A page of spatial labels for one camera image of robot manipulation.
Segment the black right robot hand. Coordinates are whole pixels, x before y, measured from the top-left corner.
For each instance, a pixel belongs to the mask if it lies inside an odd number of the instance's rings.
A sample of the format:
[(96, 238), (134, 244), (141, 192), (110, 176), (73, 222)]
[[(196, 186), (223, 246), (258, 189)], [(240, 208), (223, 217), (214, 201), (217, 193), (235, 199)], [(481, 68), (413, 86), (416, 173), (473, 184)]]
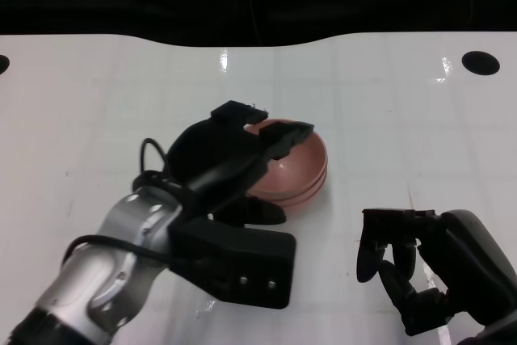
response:
[(515, 269), (468, 210), (366, 208), (356, 276), (380, 277), (409, 336), (468, 313), (484, 329), (464, 343), (516, 342)]

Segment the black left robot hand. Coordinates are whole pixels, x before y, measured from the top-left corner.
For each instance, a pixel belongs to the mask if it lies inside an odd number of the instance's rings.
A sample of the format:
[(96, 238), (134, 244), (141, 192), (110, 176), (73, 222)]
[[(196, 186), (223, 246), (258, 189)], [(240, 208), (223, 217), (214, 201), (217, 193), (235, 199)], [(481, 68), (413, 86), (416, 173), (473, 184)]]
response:
[(246, 131), (267, 117), (264, 110), (230, 100), (188, 127), (167, 152), (170, 178), (191, 192), (214, 221), (242, 227), (287, 220), (279, 205), (247, 192), (267, 173), (269, 161), (287, 157), (309, 138), (313, 125), (274, 122), (256, 134)]

